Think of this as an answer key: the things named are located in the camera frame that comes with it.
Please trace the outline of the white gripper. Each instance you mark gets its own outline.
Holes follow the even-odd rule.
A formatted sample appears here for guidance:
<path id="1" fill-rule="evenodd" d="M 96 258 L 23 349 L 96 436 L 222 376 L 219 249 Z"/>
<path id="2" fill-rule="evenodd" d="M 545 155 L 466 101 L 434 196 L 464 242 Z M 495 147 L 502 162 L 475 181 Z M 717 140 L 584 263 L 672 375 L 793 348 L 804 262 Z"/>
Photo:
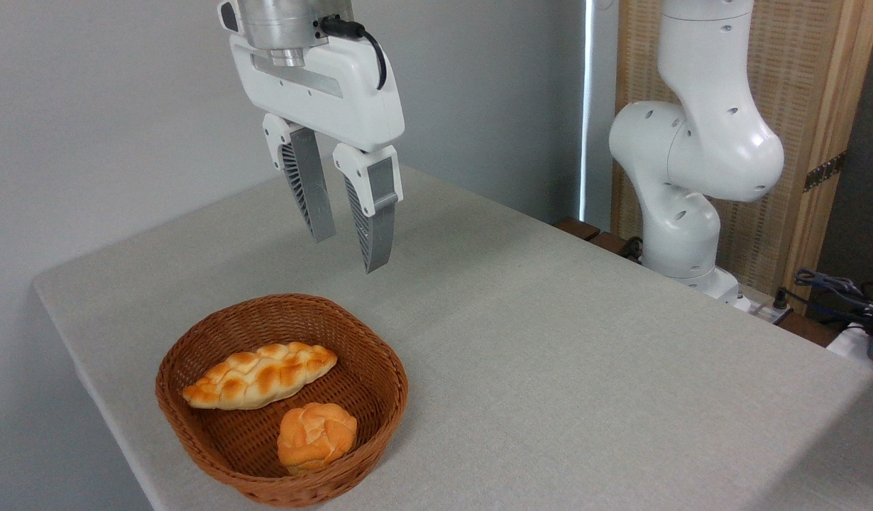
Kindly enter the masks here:
<path id="1" fill-rule="evenodd" d="M 333 158 L 344 175 L 366 272 L 387 264 L 395 206 L 403 200 L 391 143 L 405 130 L 391 65 L 378 89 L 377 56 L 366 42 L 330 38 L 304 53 L 304 67 L 276 67 L 241 36 L 230 35 L 229 42 L 246 96 L 268 112 L 262 126 L 269 154 L 286 175 L 314 242 L 335 235 L 317 131 L 342 142 Z"/>

